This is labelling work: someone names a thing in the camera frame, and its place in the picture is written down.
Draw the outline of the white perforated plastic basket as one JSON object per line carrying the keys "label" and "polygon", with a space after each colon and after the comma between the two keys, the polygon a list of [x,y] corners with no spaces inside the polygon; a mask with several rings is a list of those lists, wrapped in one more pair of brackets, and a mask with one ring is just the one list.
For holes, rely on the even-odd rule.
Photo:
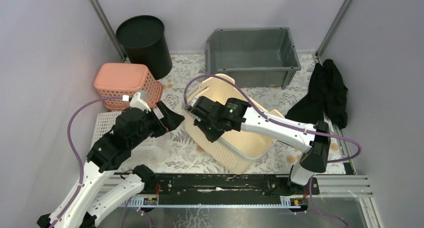
{"label": "white perforated plastic basket", "polygon": [[[97,115],[91,144],[93,145],[106,132],[111,130],[116,118],[121,111],[105,112]],[[147,138],[131,151],[131,157],[125,160],[119,170],[128,170],[137,165],[145,164],[153,169],[159,163],[164,162],[170,153],[170,133],[158,138]]]}

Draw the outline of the cream perforated plastic basket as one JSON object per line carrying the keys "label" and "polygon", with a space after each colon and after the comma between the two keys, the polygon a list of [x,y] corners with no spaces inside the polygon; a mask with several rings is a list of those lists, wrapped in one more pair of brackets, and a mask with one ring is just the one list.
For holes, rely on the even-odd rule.
{"label": "cream perforated plastic basket", "polygon": [[[212,101],[225,104],[229,98],[247,101],[246,98],[233,87],[235,80],[225,74],[218,74],[221,79],[209,77],[187,95],[187,101],[204,96]],[[184,129],[188,135],[205,152],[211,155],[219,164],[230,170],[231,173],[241,174],[248,167],[259,160],[274,145],[275,139],[249,132],[225,132],[217,141],[211,143],[204,133],[194,125],[193,114],[184,112]]]}

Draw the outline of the pink perforated plastic basket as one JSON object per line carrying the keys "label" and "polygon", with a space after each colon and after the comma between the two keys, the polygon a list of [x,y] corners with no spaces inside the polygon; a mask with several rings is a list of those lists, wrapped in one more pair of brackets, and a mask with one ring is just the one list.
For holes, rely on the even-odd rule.
{"label": "pink perforated plastic basket", "polygon": [[143,64],[105,63],[93,85],[101,97],[133,96],[143,90],[147,94],[144,101],[152,108],[160,101],[163,92],[162,84]]}

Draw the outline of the large black cylindrical container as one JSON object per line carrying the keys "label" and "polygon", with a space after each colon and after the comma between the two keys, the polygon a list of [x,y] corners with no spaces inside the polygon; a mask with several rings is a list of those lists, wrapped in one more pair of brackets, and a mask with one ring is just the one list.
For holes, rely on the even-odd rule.
{"label": "large black cylindrical container", "polygon": [[173,66],[165,37],[165,25],[152,15],[139,15],[125,20],[116,38],[131,63],[147,66],[156,80],[166,77]]}

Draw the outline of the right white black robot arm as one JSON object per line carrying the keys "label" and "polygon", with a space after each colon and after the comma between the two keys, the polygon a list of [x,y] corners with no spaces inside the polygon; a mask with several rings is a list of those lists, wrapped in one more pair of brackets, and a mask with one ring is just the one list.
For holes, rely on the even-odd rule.
{"label": "right white black robot arm", "polygon": [[187,104],[185,109],[193,116],[193,124],[210,142],[218,140],[225,132],[250,132],[301,151],[302,156],[293,165],[286,184],[293,194],[301,193],[314,174],[326,171],[331,144],[326,122],[295,122],[263,112],[237,98],[229,98],[225,104],[221,104],[200,96]]}

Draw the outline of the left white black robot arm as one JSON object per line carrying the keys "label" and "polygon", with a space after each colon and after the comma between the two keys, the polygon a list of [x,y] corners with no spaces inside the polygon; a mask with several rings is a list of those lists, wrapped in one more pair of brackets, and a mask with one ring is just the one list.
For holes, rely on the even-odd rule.
{"label": "left white black robot arm", "polygon": [[158,118],[150,109],[129,107],[119,114],[114,125],[90,149],[81,173],[64,201],[50,214],[39,217],[40,228],[95,228],[118,205],[140,192],[156,188],[156,174],[146,165],[138,165],[124,181],[96,196],[104,183],[131,157],[132,150],[148,138],[161,137],[184,121],[184,116],[171,111],[159,101]]}

